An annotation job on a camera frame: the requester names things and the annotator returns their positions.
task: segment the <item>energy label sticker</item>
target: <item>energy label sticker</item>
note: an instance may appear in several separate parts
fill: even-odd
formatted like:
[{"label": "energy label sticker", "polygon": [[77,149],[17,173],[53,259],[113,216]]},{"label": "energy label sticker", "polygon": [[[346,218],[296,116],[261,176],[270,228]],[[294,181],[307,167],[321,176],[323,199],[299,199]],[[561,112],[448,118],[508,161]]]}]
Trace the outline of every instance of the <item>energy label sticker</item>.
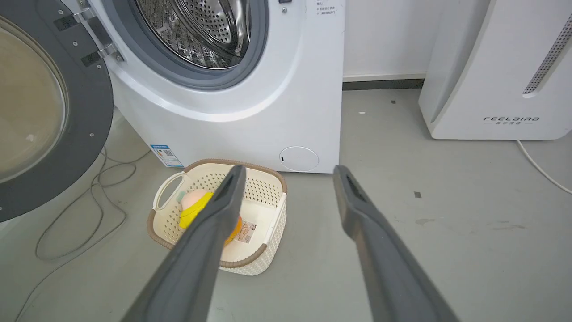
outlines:
[{"label": "energy label sticker", "polygon": [[156,156],[163,161],[163,164],[168,167],[183,168],[181,162],[177,159],[169,146],[155,146],[151,144],[151,148]]}]

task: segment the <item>power cord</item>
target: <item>power cord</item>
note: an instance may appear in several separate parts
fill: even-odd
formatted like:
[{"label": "power cord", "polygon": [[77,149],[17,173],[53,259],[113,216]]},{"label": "power cord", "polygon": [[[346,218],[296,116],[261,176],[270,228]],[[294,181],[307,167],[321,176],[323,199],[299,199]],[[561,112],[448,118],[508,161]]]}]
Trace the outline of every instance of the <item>power cord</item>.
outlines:
[{"label": "power cord", "polygon": [[548,173],[546,173],[536,162],[534,162],[534,160],[532,159],[530,154],[526,151],[525,147],[522,145],[522,142],[520,140],[517,140],[517,143],[518,143],[518,146],[521,148],[522,152],[525,154],[526,158],[530,161],[530,163],[532,163],[533,166],[542,175],[544,175],[546,177],[546,179],[550,180],[550,182],[552,182],[554,185],[556,185],[560,189],[564,190],[565,192],[572,194],[572,190],[570,190],[570,189],[566,188],[565,186],[561,185],[560,183],[556,182],[556,180],[554,180],[551,176],[549,176]]},{"label": "power cord", "polygon": [[[54,268],[48,275],[46,275],[44,278],[42,278],[42,280],[40,282],[38,282],[34,288],[32,289],[32,291],[28,294],[28,297],[26,298],[26,300],[24,301],[24,304],[22,305],[22,308],[20,309],[20,311],[18,312],[18,316],[16,316],[16,319],[14,320],[15,322],[17,322],[20,317],[22,316],[22,314],[24,313],[24,309],[26,308],[26,304],[28,303],[28,301],[30,300],[30,298],[32,297],[32,295],[34,294],[35,290],[48,278],[50,277],[53,273],[55,273],[58,269],[62,268],[63,266],[65,266],[66,264],[68,264],[69,262],[71,262],[72,260],[75,260],[76,258],[78,258],[79,256],[81,256],[83,253],[85,253],[86,251],[90,250],[93,246],[95,246],[96,244],[98,244],[100,241],[102,241],[105,237],[109,236],[112,232],[116,231],[127,219],[127,213],[125,212],[125,210],[123,210],[122,208],[120,208],[119,206],[117,206],[115,203],[113,203],[111,201],[111,199],[109,199],[107,193],[105,192],[106,188],[109,187],[113,187],[116,186],[120,183],[123,183],[127,180],[129,180],[137,171],[137,166],[135,165],[135,162],[141,160],[142,158],[144,158],[145,156],[147,156],[147,154],[149,154],[151,151],[147,151],[145,154],[143,154],[142,156],[140,156],[139,158],[133,160],[133,161],[129,161],[129,162],[123,162],[123,161],[118,161],[115,159],[110,158],[107,155],[107,149],[104,147],[104,149],[100,152],[101,155],[104,156],[104,162],[100,167],[99,172],[93,177],[92,182],[90,187],[85,190],[79,197],[77,197],[76,199],[74,199],[74,201],[72,201],[69,205],[67,205],[57,216],[56,218],[50,223],[50,225],[43,231],[42,235],[40,236],[40,238],[38,239],[38,241],[36,242],[35,245],[35,256],[37,259],[42,260],[42,261],[52,261],[52,260],[57,260],[60,259],[62,257],[66,257],[67,255],[70,255],[78,250],[80,250],[80,248],[82,248],[83,246],[85,246],[92,238],[93,236],[96,234],[97,230],[100,228],[101,226],[101,221],[104,218],[104,210],[103,207],[101,206],[100,202],[95,198],[94,194],[93,194],[93,189],[96,186],[99,186],[103,192],[103,195],[105,196],[105,198],[109,201],[109,203],[115,208],[117,209],[121,214],[122,214],[122,218],[120,220],[120,222],[118,224],[116,224],[115,226],[113,226],[113,228],[111,228],[107,233],[105,233],[104,235],[102,235],[100,238],[98,238],[95,242],[93,242],[91,245],[89,245],[88,247],[84,248],[82,251],[80,251],[79,253],[77,253],[75,256],[72,256],[71,258],[69,258],[67,261],[65,261],[64,263],[58,265],[56,268]],[[108,168],[105,168],[105,165],[107,164],[108,161],[111,162],[116,162],[117,164],[110,166]],[[133,167],[133,171],[131,171],[131,173],[124,179],[121,179],[117,182],[114,183],[110,183],[110,184],[103,184],[101,183],[101,175],[106,173],[107,171],[119,167],[119,166],[132,166]],[[97,207],[100,210],[100,216],[99,216],[99,220],[97,222],[97,225],[95,226],[95,228],[93,229],[93,231],[89,234],[89,236],[77,247],[73,248],[72,250],[63,253],[63,254],[59,254],[56,256],[52,256],[52,257],[47,257],[47,256],[41,256],[38,253],[38,248],[40,243],[42,242],[42,239],[44,238],[44,236],[48,233],[48,231],[51,229],[51,227],[58,221],[58,219],[66,212],[66,210],[69,209],[69,207],[71,207],[73,204],[75,204],[79,199],[81,199],[86,193],[90,192],[90,195],[92,196],[93,201],[96,203]]]}]

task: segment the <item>floor stain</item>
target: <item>floor stain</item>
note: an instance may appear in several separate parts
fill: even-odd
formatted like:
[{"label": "floor stain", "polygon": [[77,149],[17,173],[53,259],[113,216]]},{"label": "floor stain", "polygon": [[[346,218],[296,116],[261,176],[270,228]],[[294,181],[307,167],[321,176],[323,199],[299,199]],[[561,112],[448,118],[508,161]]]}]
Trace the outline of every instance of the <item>floor stain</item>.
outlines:
[{"label": "floor stain", "polygon": [[487,223],[487,225],[494,225],[496,223],[509,223],[508,220],[495,220],[495,221],[490,221]]},{"label": "floor stain", "polygon": [[434,220],[434,219],[422,218],[422,219],[417,219],[417,220],[415,221],[415,223],[416,223],[417,225],[425,226],[426,223],[428,223],[428,222],[433,222],[433,221],[435,221],[435,220]]},{"label": "floor stain", "polygon": [[491,230],[514,230],[514,229],[526,229],[526,227],[522,226],[522,225],[510,225],[508,227],[495,227],[495,228],[491,228]]}]

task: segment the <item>washing machine door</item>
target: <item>washing machine door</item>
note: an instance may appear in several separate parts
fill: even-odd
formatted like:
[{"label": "washing machine door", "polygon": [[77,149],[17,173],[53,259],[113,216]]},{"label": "washing machine door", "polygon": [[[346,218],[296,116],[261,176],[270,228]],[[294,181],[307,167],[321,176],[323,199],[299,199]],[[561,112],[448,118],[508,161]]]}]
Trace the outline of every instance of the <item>washing machine door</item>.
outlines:
[{"label": "washing machine door", "polygon": [[71,186],[112,116],[107,68],[72,12],[59,0],[1,0],[0,222]]}]

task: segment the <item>front-loading washing machine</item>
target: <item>front-loading washing machine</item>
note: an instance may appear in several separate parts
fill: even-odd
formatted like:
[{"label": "front-loading washing machine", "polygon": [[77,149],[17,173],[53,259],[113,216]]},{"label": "front-loading washing machine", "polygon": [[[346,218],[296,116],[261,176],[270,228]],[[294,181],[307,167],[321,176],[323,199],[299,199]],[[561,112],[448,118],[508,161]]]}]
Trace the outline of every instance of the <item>front-loading washing machine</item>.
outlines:
[{"label": "front-loading washing machine", "polygon": [[169,167],[338,163],[345,0],[0,3],[1,221],[87,170],[114,105]]}]

